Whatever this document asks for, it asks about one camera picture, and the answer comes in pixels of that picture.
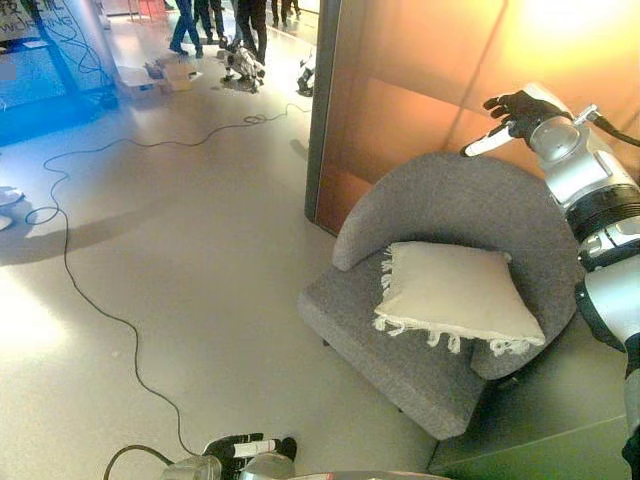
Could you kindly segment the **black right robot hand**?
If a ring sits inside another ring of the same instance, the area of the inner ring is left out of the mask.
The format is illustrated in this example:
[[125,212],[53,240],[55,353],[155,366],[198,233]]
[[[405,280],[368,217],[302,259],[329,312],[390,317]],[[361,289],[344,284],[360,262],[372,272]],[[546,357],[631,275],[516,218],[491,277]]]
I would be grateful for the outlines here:
[[537,127],[554,118],[573,121],[573,115],[559,106],[540,89],[521,89],[513,93],[490,97],[483,108],[499,125],[484,136],[460,149],[463,157],[475,157],[497,149],[514,139],[523,139],[529,144]]

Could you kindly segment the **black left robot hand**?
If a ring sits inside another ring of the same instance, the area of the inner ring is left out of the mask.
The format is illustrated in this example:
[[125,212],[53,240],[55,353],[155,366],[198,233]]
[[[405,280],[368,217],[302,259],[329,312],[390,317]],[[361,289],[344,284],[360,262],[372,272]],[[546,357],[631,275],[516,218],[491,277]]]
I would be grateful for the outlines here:
[[281,444],[279,439],[266,439],[263,433],[230,435],[210,442],[203,454],[218,459],[225,472],[236,472],[257,455],[276,452]]

